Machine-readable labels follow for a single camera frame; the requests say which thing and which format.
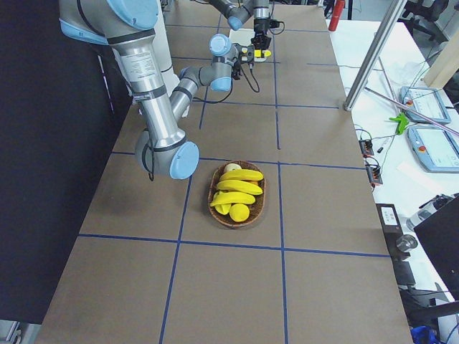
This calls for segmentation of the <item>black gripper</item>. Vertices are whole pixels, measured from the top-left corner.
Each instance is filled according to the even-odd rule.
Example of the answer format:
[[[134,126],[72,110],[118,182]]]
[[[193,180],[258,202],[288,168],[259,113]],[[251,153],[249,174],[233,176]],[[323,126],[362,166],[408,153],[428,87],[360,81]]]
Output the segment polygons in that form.
[[[255,61],[255,50],[252,44],[245,46],[238,43],[233,43],[232,45],[237,50],[237,61],[241,65],[253,63]]]
[[[254,33],[255,36],[251,39],[254,50],[269,50],[271,38],[268,36],[270,28],[270,18],[255,18]]]

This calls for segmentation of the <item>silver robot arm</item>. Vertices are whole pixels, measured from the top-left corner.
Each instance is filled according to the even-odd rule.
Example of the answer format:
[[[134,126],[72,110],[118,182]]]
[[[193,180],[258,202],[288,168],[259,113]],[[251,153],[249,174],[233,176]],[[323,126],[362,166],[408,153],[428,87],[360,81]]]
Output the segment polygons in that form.
[[[256,41],[244,46],[215,34],[209,40],[212,63],[182,70],[179,82],[170,86],[164,81],[170,64],[158,58],[169,50],[159,1],[60,1],[59,8],[64,35],[108,45],[118,53],[118,66],[147,124],[136,144],[138,162],[151,178],[157,173],[172,179],[190,177],[199,149],[179,128],[179,119],[200,87],[230,90],[233,71],[253,61],[262,47]]]
[[[269,49],[271,38],[268,36],[270,29],[269,1],[254,0],[243,1],[241,5],[235,5],[227,0],[209,0],[213,6],[226,19],[233,31],[238,31],[252,17],[255,36],[251,39],[255,50],[265,51]]]

